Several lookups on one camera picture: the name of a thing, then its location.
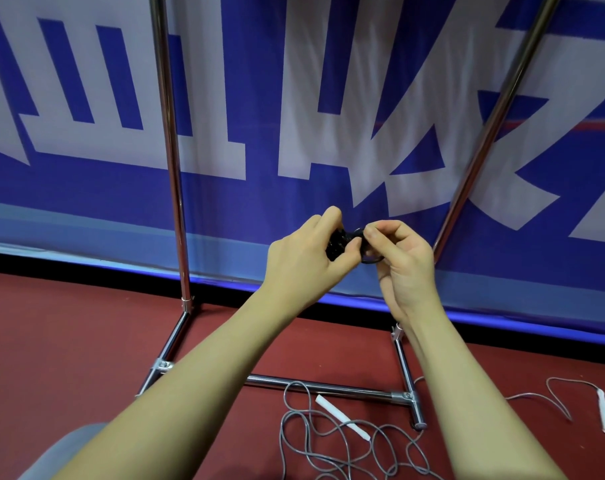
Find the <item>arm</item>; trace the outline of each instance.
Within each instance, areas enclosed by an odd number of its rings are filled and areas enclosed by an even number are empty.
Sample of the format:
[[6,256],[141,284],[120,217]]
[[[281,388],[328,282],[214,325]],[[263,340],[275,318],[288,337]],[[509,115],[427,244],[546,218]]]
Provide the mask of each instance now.
[[330,262],[339,209],[269,248],[265,282],[234,316],[93,438],[55,480],[192,479],[240,388],[278,333],[360,262],[360,240]]
[[425,374],[456,478],[565,479],[445,315],[429,244],[400,221],[370,224],[365,237],[386,258],[381,290]]

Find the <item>gray pants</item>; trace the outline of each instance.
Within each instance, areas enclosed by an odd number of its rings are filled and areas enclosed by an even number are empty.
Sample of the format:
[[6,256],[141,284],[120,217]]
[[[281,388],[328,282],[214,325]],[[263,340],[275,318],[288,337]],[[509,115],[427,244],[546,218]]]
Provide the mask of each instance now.
[[72,431],[42,453],[18,480],[50,480],[105,426],[106,423],[88,424]]

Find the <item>tangled gray cord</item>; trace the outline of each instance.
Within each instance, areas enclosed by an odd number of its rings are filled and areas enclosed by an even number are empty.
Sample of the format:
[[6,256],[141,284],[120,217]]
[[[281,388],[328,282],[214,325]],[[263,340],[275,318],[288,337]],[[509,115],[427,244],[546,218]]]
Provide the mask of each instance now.
[[[423,376],[420,376],[419,378],[415,379],[414,384],[416,384],[418,381],[420,381],[422,379],[424,379]],[[545,384],[547,386],[547,390],[550,392],[551,395],[554,396],[555,400],[547,397],[546,395],[537,394],[535,392],[524,392],[522,394],[511,395],[509,397],[506,397],[505,399],[508,401],[511,401],[513,399],[519,399],[522,397],[532,397],[532,396],[542,397],[543,399],[546,399],[547,401],[549,401],[550,403],[555,405],[563,413],[563,416],[565,416],[565,418],[567,418],[569,421],[573,421],[573,419],[571,418],[571,414],[570,414],[569,410],[567,409],[567,406],[565,406],[563,404],[563,402],[558,398],[558,396],[556,396],[554,394],[554,391],[552,391],[552,388],[549,386],[549,382],[553,381],[553,380],[583,383],[583,384],[590,385],[590,386],[594,387],[595,389],[598,389],[598,387],[595,384],[588,382],[588,381],[582,381],[579,379],[563,379],[560,377],[550,377],[545,381]],[[307,409],[301,410],[301,409],[292,408],[290,406],[290,404],[287,402],[287,391],[294,384],[299,384],[299,385],[303,386],[305,388],[305,390],[307,391],[307,399],[308,399]],[[360,472],[369,475],[372,479],[378,480],[378,477],[375,474],[371,473],[369,470],[366,470],[366,469],[356,465],[356,463],[364,460],[369,455],[372,455],[374,457],[374,461],[376,462],[376,465],[378,466],[381,473],[385,476],[385,480],[388,480],[389,477],[396,476],[400,467],[410,467],[410,468],[413,468],[414,470],[416,470],[421,475],[432,475],[439,480],[444,480],[440,475],[434,473],[431,470],[431,468],[429,467],[429,461],[427,460],[425,453],[420,449],[420,446],[418,444],[420,437],[423,435],[423,433],[425,431],[421,431],[419,433],[419,435],[416,436],[416,438],[412,438],[403,429],[401,429],[398,426],[395,426],[393,424],[383,424],[382,426],[376,426],[375,424],[373,424],[369,421],[358,420],[358,419],[351,420],[351,421],[344,422],[344,423],[338,423],[333,417],[331,417],[327,413],[324,413],[323,411],[318,411],[318,410],[315,410],[312,408],[312,393],[309,391],[309,389],[307,388],[307,386],[304,383],[298,382],[298,381],[291,382],[290,384],[287,385],[287,387],[284,389],[284,393],[282,394],[282,400],[284,401],[284,405],[288,409],[288,411],[282,416],[282,419],[280,420],[279,445],[280,445],[280,456],[282,459],[282,480],[284,480],[287,475],[287,465],[286,465],[286,460],[284,458],[283,445],[286,445],[291,451],[293,451],[295,453],[304,455],[305,458],[307,458],[307,461],[309,462],[309,464],[315,470],[318,470],[320,472],[320,474],[316,477],[315,480],[320,480],[322,478],[331,478],[334,480],[351,480],[352,470],[359,470]],[[318,431],[318,429],[316,429],[316,427],[314,426],[314,420],[313,420],[314,415],[327,418],[328,420],[330,420],[332,422],[334,427],[331,428],[329,431],[325,431],[325,432]],[[303,450],[300,450],[300,449],[294,447],[289,442],[289,440],[287,440],[287,437],[284,435],[284,425],[289,420],[294,419],[294,418],[301,419],[302,423],[305,425],[305,446],[304,446],[305,449],[303,449]],[[369,428],[372,428],[374,430],[374,433],[371,435],[371,441],[369,442],[369,449],[367,450],[367,452],[365,454],[358,456],[356,458],[351,458],[351,452],[349,451],[349,443],[347,442],[345,432],[342,429],[347,424],[358,424],[361,426],[368,426]],[[405,446],[405,455],[407,457],[408,463],[398,461],[396,452],[394,450],[394,446],[392,445],[392,441],[389,439],[389,436],[387,436],[385,434],[383,429],[394,429],[394,430],[400,432],[403,436],[405,436],[409,440],[409,443],[407,443],[407,445]],[[342,439],[345,442],[345,448],[347,451],[346,460],[342,460],[341,458],[335,458],[333,456],[325,455],[322,453],[316,453],[312,450],[312,432],[319,436],[329,436],[332,433],[336,433],[337,431],[340,433],[340,436],[342,436]],[[394,462],[392,463],[392,465],[389,468],[384,468],[381,465],[381,462],[378,459],[378,455],[376,454],[376,450],[374,449],[374,440],[376,439],[376,436],[378,436],[378,435],[382,436],[385,439],[385,441],[387,442],[387,445],[389,446],[389,449],[392,453],[392,458],[394,459]],[[425,463],[424,467],[417,465],[416,463],[414,463],[413,460],[411,460],[410,448],[412,446],[415,447],[416,450],[418,450],[418,452],[420,453],[420,456],[422,457],[422,459],[424,460],[424,463]],[[314,460],[324,462],[324,464],[326,464],[328,466],[328,468],[319,467],[316,463],[314,463]]]

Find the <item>forearm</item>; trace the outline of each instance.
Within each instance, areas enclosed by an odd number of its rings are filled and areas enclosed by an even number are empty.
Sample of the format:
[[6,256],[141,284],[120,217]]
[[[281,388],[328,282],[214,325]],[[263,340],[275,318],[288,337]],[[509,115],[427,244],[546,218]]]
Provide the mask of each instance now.
[[440,303],[407,316],[403,326],[424,371],[456,478],[564,479],[474,359]]
[[56,480],[191,479],[247,375],[289,323],[258,291],[100,432]]

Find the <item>metal rack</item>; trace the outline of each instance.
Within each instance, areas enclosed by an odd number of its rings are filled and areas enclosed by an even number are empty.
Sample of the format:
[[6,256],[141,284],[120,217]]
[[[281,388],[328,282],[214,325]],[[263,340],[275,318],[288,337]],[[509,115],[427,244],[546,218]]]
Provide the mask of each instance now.
[[[544,0],[541,3],[538,14],[530,30],[522,41],[520,49],[515,56],[511,69],[507,74],[503,88],[500,92],[490,118],[487,120],[483,132],[479,138],[479,145],[472,157],[465,176],[452,198],[449,213],[445,218],[438,238],[434,245],[435,260],[442,255],[442,250],[451,235],[451,231],[458,220],[460,211],[469,196],[474,183],[479,176],[483,163],[488,156],[491,145],[498,134],[502,123],[507,116],[509,107],[516,95],[518,87],[527,72],[536,49],[542,39],[549,21],[554,14],[560,0]],[[143,394],[164,373],[173,367],[173,358],[188,330],[192,320],[199,312],[199,303],[190,291],[189,265],[186,248],[185,215],[183,209],[183,196],[180,182],[180,160],[178,154],[178,135],[176,133],[176,116],[174,111],[173,88],[171,82],[169,43],[167,31],[167,9],[165,0],[149,0],[151,5],[151,23],[153,25],[153,39],[156,53],[156,66],[158,69],[158,85],[160,89],[160,102],[162,109],[163,128],[165,132],[165,145],[167,148],[167,167],[171,184],[172,204],[174,212],[174,226],[176,229],[176,247],[178,249],[178,269],[182,292],[183,312],[180,315],[174,330],[162,348],[160,355],[154,361],[147,377],[140,387],[138,395]],[[405,384],[404,391],[380,391],[366,388],[347,387],[335,384],[325,384],[298,379],[286,379],[270,376],[251,374],[245,382],[246,385],[254,387],[266,387],[283,390],[292,382],[305,384],[312,394],[323,394],[327,396],[347,397],[363,401],[377,401],[381,403],[399,404],[407,406],[411,410],[411,426],[417,431],[427,427],[417,391],[414,388],[411,371],[403,350],[403,329],[396,324],[392,332],[392,343],[399,359],[401,374]],[[302,386],[292,385],[291,390],[304,390]]]

